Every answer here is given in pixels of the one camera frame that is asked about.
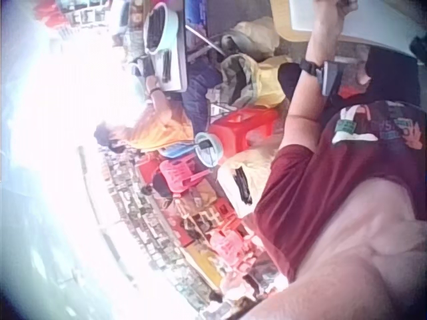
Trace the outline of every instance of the metal pole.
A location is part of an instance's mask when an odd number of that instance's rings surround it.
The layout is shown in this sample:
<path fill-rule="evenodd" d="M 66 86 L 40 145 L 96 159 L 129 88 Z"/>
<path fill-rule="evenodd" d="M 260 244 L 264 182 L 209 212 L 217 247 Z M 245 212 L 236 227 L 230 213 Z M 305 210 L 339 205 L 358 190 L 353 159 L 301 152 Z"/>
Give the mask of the metal pole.
<path fill-rule="evenodd" d="M 212 48 L 214 48 L 216 51 L 218 51 L 218 53 L 221 53 L 224 57 L 226 56 L 226 54 L 224 53 L 224 51 L 222 51 L 222 49 L 220 47 L 218 47 L 215 43 L 213 43 L 212 41 L 210 41 L 207 37 L 205 37 L 204 35 L 202 35 L 200 32 L 194 30 L 189 25 L 185 25 L 185 28 L 189 32 L 191 32 L 194 35 L 196 35 L 197 37 L 199 37 L 201 40 L 205 41 L 208 45 L 210 45 Z"/>

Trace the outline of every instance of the bowl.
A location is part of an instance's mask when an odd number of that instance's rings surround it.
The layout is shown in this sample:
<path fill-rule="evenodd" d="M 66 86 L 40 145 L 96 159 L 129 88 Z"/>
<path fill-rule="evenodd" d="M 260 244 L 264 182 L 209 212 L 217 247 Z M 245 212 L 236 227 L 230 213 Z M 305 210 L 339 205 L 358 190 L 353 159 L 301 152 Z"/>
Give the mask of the bowl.
<path fill-rule="evenodd" d="M 160 7 L 163 7 L 165 10 L 165 23 L 163 25 L 163 33 L 161 34 L 160 42 L 155 48 L 155 50 L 150 50 L 147 48 L 149 18 L 153 15 L 154 11 L 156 9 L 159 9 Z M 148 15 L 144 23 L 145 52 L 149 53 L 150 55 L 155 55 L 162 50 L 170 49 L 170 47 L 176 40 L 178 27 L 178 14 L 174 10 L 168 8 L 166 3 L 164 2 L 159 2 L 157 5 L 155 5 L 155 7 L 153 8 L 153 10 L 151 10 L 151 13 Z"/>

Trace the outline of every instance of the tabletop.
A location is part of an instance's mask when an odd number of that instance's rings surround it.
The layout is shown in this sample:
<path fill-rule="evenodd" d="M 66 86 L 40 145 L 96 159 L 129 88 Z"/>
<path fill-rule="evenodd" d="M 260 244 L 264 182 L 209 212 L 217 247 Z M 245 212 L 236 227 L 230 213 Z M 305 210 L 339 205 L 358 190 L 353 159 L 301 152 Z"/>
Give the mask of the tabletop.
<path fill-rule="evenodd" d="M 163 52 L 151 56 L 155 75 L 163 91 L 184 92 L 187 90 L 187 54 L 185 47 L 184 0 L 168 0 L 167 6 L 178 14 L 179 27 L 175 43 L 171 46 L 171 79 L 163 82 Z"/>

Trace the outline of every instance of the yellow shirt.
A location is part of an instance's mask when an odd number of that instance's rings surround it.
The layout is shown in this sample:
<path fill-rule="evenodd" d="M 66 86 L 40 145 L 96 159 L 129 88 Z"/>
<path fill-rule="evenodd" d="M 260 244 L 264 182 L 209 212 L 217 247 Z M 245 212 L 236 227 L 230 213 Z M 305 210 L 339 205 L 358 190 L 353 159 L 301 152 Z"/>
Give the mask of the yellow shirt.
<path fill-rule="evenodd" d="M 185 115 L 181 103 L 171 101 L 172 117 L 163 123 L 152 105 L 135 126 L 127 132 L 131 147 L 144 151 L 154 151 L 179 142 L 193 142 L 193 126 Z"/>

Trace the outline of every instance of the maroon t-shirt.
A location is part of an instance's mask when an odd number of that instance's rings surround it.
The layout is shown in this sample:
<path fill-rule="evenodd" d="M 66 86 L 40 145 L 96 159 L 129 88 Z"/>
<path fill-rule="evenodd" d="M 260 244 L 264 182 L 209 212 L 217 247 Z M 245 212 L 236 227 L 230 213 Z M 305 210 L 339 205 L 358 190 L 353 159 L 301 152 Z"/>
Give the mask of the maroon t-shirt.
<path fill-rule="evenodd" d="M 341 110 L 315 153 L 279 151 L 258 206 L 261 239 L 290 281 L 326 223 L 363 181 L 380 177 L 407 188 L 417 219 L 426 215 L 426 114 L 379 101 Z"/>

